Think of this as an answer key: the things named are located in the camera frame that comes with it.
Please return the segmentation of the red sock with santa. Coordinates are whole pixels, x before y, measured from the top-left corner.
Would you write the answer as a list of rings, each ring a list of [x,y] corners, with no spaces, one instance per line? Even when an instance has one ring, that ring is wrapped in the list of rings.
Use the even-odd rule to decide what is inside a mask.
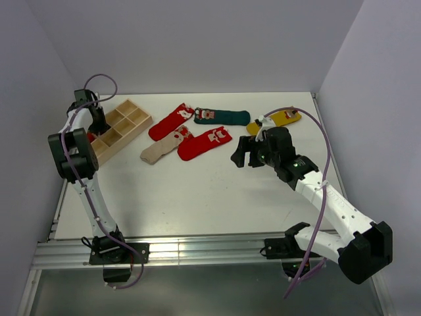
[[[92,134],[92,133],[88,132],[87,138],[88,138],[89,142],[92,143],[96,140],[97,136],[95,134]]]

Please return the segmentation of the wooden compartment tray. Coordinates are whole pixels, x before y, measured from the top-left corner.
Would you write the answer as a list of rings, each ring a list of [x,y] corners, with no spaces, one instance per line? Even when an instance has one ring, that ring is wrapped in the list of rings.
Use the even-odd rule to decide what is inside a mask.
[[[91,143],[99,166],[123,150],[153,123],[152,116],[130,99],[106,113],[105,118],[111,128]]]

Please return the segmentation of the yellow sock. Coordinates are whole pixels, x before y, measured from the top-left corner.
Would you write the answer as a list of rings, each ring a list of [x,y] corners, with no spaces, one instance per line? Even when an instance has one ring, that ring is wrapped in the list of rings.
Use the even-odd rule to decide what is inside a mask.
[[[246,131],[252,135],[256,136],[260,128],[262,127],[262,122],[260,119],[263,116],[256,118],[253,122],[250,122],[246,126]],[[271,120],[275,127],[286,126],[294,122],[299,121],[302,118],[301,114],[292,108],[284,109],[282,111],[277,111],[274,114],[271,114],[268,119]]]

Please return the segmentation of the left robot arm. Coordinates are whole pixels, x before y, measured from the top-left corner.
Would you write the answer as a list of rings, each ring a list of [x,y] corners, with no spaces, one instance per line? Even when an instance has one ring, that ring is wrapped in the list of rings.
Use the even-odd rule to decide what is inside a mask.
[[[99,162],[87,135],[90,128],[104,133],[111,127],[91,90],[76,90],[74,96],[65,126],[47,138],[49,148],[60,177],[73,186],[86,210],[93,239],[81,238],[83,245],[102,264],[123,263],[130,252],[99,188]]]

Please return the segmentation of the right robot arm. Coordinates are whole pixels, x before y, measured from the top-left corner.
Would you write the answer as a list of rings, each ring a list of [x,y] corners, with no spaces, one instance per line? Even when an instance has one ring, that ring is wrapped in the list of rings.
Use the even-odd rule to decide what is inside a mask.
[[[309,251],[312,257],[325,257],[337,263],[355,284],[363,283],[393,261],[391,227],[362,214],[328,184],[315,163],[296,153],[287,128],[269,128],[261,138],[241,136],[231,160],[242,168],[246,156],[250,167],[272,167],[277,177],[308,200],[337,232],[334,236],[309,223],[295,224],[285,231],[283,238],[264,241],[261,252],[265,258],[298,258]]]

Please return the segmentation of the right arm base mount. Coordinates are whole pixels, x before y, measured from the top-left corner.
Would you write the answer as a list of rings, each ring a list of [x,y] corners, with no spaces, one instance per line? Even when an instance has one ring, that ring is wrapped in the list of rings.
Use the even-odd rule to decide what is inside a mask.
[[[292,280],[299,270],[305,251],[288,238],[267,238],[259,253],[267,260],[279,259],[288,280]]]

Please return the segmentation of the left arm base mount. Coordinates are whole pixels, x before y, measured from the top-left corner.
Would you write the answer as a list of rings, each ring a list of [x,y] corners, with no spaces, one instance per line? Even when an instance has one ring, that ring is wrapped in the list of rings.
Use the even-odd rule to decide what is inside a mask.
[[[140,276],[142,276],[144,264],[149,260],[150,244],[130,242],[128,245],[134,248],[139,256],[125,247],[102,254],[92,251],[88,261],[89,266],[102,267],[103,280],[116,286],[122,286],[129,281],[135,265],[140,265]]]

